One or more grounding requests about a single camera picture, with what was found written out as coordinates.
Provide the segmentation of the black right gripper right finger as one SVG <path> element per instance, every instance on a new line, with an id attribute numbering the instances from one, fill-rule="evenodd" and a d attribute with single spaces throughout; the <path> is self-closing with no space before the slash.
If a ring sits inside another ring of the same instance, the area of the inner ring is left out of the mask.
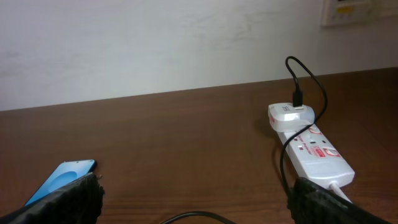
<path id="1" fill-rule="evenodd" d="M 287 197 L 298 224 L 389 224 L 304 177 L 296 179 Z"/>

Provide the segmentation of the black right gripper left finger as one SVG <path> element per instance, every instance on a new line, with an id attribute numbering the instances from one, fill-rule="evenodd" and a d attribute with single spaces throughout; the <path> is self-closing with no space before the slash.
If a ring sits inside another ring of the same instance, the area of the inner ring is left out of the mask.
<path id="1" fill-rule="evenodd" d="M 90 172 L 51 194 L 1 217 L 1 224 L 95 224 L 104 188 Z"/>

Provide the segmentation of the blue Samsung Galaxy smartphone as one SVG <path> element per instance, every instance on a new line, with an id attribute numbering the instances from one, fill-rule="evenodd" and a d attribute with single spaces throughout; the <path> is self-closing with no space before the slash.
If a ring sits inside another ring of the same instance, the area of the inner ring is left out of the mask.
<path id="1" fill-rule="evenodd" d="M 94 159 L 65 161 L 59 164 L 46 181 L 36 190 L 33 196 L 25 203 L 25 206 L 51 194 L 53 191 L 79 179 L 85 174 L 93 172 L 96 165 L 97 162 Z"/>

